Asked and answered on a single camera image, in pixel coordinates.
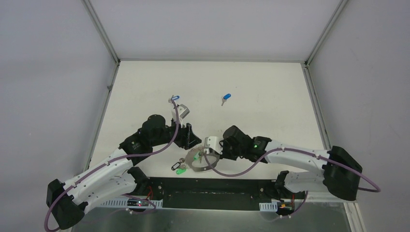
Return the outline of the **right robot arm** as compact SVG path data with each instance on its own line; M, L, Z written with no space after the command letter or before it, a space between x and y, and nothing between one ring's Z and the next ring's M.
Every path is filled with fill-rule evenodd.
M328 191L342 200L356 200L363 168L342 147L310 150L268 137L251 138L237 126L229 127L222 138L207 138L205 145L221 159L245 158L253 163L283 164L301 169L301 172L280 172L274 190L281 198L301 191Z

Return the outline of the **black tag key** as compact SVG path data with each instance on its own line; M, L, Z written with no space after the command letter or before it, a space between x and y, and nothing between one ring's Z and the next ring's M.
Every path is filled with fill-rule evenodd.
M176 162L174 165L172 165L171 170L175 171L181 166L181 162Z

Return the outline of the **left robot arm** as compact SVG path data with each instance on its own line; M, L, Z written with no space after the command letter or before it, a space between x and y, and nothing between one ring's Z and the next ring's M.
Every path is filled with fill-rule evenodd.
M165 151L170 145L189 150L202 140L196 136L190 123L174 116L167 125L161 115L151 115L141 128L119 144L107 158L85 172L66 181L54 179L47 186L44 229L52 231L50 217L57 222L58 230L79 223L85 214L100 203L119 195L133 192L143 195L147 191L144 173L138 164L146 158Z

